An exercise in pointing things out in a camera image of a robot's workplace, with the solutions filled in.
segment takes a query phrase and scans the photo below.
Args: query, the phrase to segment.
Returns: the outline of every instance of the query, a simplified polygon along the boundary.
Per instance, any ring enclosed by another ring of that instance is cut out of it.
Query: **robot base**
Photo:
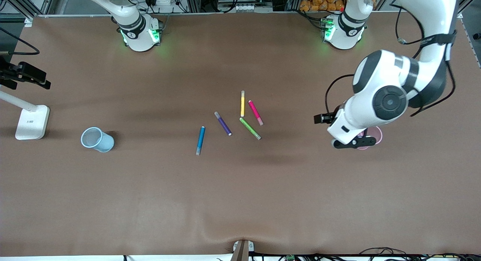
[[[136,52],[146,52],[153,46],[160,45],[162,39],[163,23],[148,14],[143,14],[142,16],[145,18],[146,25],[144,30],[139,33],[138,38],[131,39],[128,36],[124,36],[126,46],[129,46]]]
[[[328,20],[332,20],[333,28],[326,31],[321,31],[321,33],[325,42],[329,42],[337,49],[348,50],[354,47],[355,44],[361,40],[361,35],[364,31],[364,28],[362,28],[359,33],[357,33],[356,30],[353,30],[357,33],[355,36],[347,36],[346,32],[344,32],[339,26],[339,18],[340,16],[338,15],[329,16]]]
[[[29,112],[22,109],[20,119],[18,120],[17,132],[15,132],[15,138],[17,140],[41,139],[47,128],[49,114],[50,108],[45,105],[37,105],[35,112]]]

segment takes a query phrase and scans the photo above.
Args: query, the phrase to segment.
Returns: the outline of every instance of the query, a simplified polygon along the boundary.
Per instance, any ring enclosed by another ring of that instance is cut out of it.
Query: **yellow marker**
[[[245,113],[245,91],[240,92],[240,116],[244,117]]]

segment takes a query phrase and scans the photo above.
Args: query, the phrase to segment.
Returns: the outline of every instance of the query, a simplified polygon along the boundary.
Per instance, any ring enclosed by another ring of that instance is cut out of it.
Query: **brown table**
[[[243,238],[270,253],[479,252],[481,75],[461,23],[450,100],[383,126],[366,151],[333,149],[313,123],[327,86],[363,57],[416,52],[396,43],[395,17],[373,13],[340,51],[296,14],[172,16],[146,53],[124,47],[109,18],[35,19],[22,38],[41,54],[13,62],[45,70],[52,88],[2,90],[50,106],[48,133],[16,140],[20,109],[0,103],[1,255],[226,253]],[[407,40],[419,36],[409,18]],[[261,141],[238,121],[241,90]],[[351,95],[340,81],[331,108]],[[113,151],[82,147],[92,126]]]

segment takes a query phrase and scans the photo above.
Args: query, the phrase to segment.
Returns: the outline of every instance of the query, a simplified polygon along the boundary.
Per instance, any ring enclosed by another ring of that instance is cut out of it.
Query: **purple marker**
[[[228,127],[227,124],[225,124],[225,122],[222,120],[222,117],[220,117],[219,113],[218,113],[218,112],[215,112],[214,115],[215,115],[215,117],[217,117],[217,120],[219,121],[220,125],[222,126],[222,128],[224,129],[224,131],[227,133],[227,135],[231,136],[231,135],[232,135],[232,132],[230,132],[229,127]]]

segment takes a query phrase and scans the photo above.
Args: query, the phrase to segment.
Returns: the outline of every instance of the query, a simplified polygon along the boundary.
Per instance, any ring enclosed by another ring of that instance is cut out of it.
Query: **white stand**
[[[45,134],[50,109],[45,105],[33,105],[0,91],[0,99],[22,108],[15,138],[17,140],[38,140]]]

